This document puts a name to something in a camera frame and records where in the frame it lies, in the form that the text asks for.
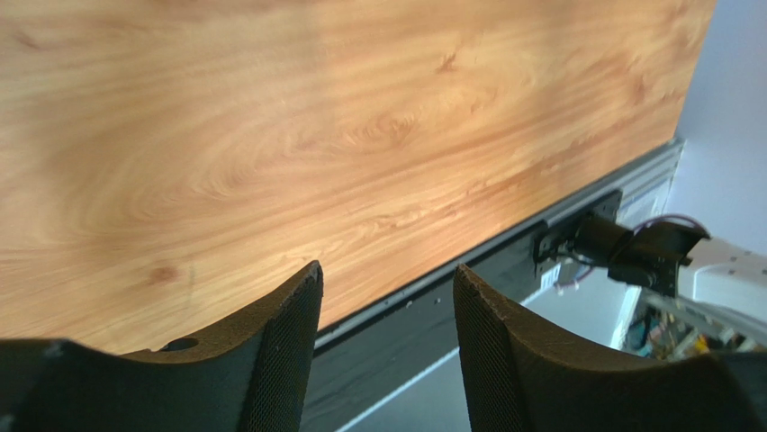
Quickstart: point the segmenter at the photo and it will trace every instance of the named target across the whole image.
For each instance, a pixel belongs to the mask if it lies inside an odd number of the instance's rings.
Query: purple cable
[[[695,218],[692,218],[690,216],[684,215],[684,214],[664,214],[661,216],[654,217],[652,219],[645,220],[644,222],[640,223],[636,227],[634,227],[634,233],[636,234],[640,229],[649,227],[650,225],[657,223],[657,222],[664,222],[664,221],[685,221],[689,223],[693,228],[697,228],[699,230],[703,230],[708,235],[708,230],[706,227],[703,226],[702,223],[700,223]],[[581,274],[580,276],[576,277],[575,279],[572,279],[572,281],[568,283],[562,283],[556,285],[557,288],[563,289],[563,288],[570,288],[573,286],[577,286],[581,282],[583,282],[584,279],[589,277],[591,273],[594,272],[595,267],[589,267],[588,270],[586,270],[586,273]]]

